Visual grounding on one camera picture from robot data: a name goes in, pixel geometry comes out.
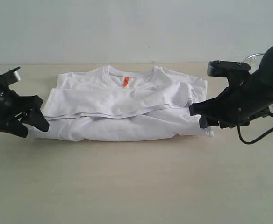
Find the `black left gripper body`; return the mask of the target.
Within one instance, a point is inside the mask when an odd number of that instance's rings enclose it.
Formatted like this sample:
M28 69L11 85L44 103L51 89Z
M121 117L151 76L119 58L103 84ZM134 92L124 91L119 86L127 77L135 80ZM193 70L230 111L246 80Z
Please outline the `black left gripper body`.
M0 84L0 127L24 127L19 121L23 108L24 97Z

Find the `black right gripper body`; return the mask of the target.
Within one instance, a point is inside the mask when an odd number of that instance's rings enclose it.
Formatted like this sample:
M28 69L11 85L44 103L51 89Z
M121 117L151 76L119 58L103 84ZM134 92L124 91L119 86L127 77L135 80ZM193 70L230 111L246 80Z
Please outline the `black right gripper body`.
M254 89L247 86L229 86L216 98L216 112L220 128L248 126L256 113Z

